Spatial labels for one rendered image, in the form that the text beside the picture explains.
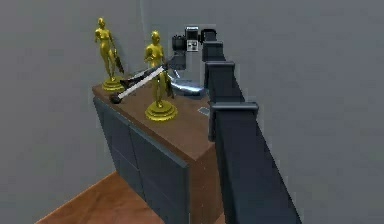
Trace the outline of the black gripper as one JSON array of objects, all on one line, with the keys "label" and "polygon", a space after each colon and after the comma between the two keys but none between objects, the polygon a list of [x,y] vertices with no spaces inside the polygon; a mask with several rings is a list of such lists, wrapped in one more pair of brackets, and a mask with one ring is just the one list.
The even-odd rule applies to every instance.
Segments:
[{"label": "black gripper", "polygon": [[[172,51],[173,55],[170,60],[170,67],[174,70],[185,70],[186,69],[186,38],[182,35],[174,35],[172,37]],[[110,101],[113,104],[119,104],[122,99],[136,89],[140,88],[147,82],[149,82],[154,77],[158,76],[164,71],[165,65],[161,64],[160,66],[155,66],[143,70],[137,74],[134,74],[128,79],[122,79],[120,84],[126,89],[121,93],[112,94],[110,96]]]}]

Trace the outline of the gold human figure statue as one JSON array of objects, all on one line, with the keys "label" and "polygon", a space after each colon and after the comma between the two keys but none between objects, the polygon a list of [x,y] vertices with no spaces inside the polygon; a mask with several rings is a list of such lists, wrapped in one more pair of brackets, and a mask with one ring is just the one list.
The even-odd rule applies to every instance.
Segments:
[{"label": "gold human figure statue", "polygon": [[[144,61],[150,68],[166,62],[164,50],[160,44],[160,34],[157,30],[151,32],[151,43],[145,48]],[[168,71],[164,70],[154,77],[151,84],[154,102],[145,111],[147,118],[153,121],[167,121],[174,118],[177,114],[176,108],[163,99],[164,94],[171,98],[174,97]]]},{"label": "gold human figure statue", "polygon": [[125,72],[118,50],[115,46],[112,33],[106,28],[105,20],[98,18],[98,27],[94,32],[94,42],[99,44],[100,56],[104,62],[104,67],[108,77],[103,81],[102,88],[106,91],[119,91],[123,89],[120,81],[121,76],[115,74],[115,71],[123,74]]}]

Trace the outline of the shiny blue grey curved object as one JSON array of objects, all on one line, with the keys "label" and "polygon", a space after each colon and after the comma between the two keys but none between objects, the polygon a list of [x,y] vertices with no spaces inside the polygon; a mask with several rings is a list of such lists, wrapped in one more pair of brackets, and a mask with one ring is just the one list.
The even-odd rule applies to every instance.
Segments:
[{"label": "shiny blue grey curved object", "polygon": [[183,79],[169,75],[171,81],[171,87],[179,93],[185,96],[201,96],[204,92],[204,88],[189,79]]}]

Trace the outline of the brown top dark grey cabinet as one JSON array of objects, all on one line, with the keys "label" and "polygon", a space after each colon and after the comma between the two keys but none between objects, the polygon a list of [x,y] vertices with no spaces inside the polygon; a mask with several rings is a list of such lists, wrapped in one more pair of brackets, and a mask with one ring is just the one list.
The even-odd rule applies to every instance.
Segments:
[{"label": "brown top dark grey cabinet", "polygon": [[223,213],[215,145],[208,140],[208,98],[176,96],[178,114],[165,122],[146,118],[151,88],[122,103],[99,85],[93,102],[118,174],[164,224],[214,224]]}]

